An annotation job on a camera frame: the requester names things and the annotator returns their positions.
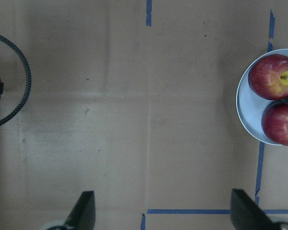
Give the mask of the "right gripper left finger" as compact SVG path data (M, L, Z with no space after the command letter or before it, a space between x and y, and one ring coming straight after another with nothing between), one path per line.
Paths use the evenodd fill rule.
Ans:
M66 230L93 230L96 222L94 191L84 191L65 220Z

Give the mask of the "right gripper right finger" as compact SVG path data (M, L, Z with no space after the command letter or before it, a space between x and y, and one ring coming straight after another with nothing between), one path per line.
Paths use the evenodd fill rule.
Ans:
M288 230L288 222L273 222L242 189L232 189L230 219L237 230Z

